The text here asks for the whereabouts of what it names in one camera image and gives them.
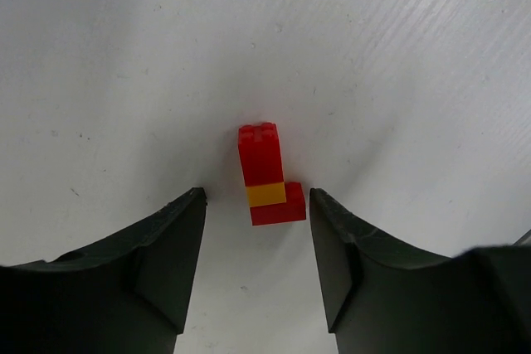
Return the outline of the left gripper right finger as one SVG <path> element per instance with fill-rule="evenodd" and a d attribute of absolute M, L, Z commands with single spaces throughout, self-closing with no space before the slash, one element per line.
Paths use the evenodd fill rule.
<path fill-rule="evenodd" d="M 422 250 L 325 190 L 309 219 L 328 330 L 341 353 L 527 353 L 530 248 Z"/>

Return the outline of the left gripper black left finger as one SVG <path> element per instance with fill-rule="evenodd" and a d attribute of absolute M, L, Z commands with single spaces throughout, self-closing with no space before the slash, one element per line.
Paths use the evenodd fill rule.
<path fill-rule="evenodd" d="M 2 267 L 2 352 L 173 352 L 186 323 L 206 212 L 206 193 L 194 187 L 53 261 Z"/>

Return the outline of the red yellow lego stack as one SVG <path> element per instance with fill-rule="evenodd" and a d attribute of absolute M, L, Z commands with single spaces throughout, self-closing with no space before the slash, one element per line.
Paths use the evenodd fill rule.
<path fill-rule="evenodd" d="M 251 224 L 275 225 L 306 219 L 304 191 L 284 177 L 276 124 L 248 124 L 238 129 L 237 148 Z"/>

